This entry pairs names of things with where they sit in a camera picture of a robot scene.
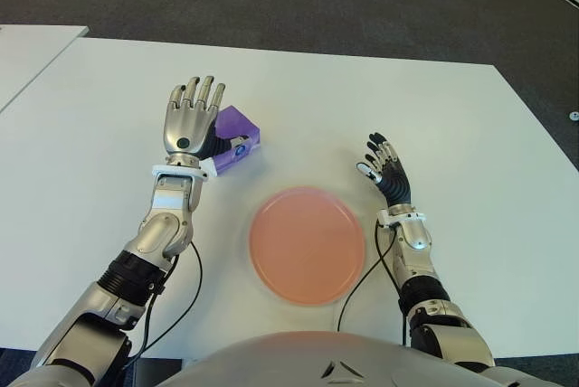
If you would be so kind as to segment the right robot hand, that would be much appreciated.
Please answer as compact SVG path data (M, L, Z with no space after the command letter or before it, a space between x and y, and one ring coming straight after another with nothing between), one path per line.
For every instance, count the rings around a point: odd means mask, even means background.
M369 153L356 164L356 170L376 186L389 207L411 204L410 182L392 144L375 132L368 136L366 146Z

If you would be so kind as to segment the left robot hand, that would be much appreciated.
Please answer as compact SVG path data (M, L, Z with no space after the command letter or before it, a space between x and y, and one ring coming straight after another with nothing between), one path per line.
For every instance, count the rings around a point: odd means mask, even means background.
M220 137L216 119L225 85L214 84L214 77L191 78L175 86L166 107L164 146L169 165L198 168L213 158L246 143L244 135Z

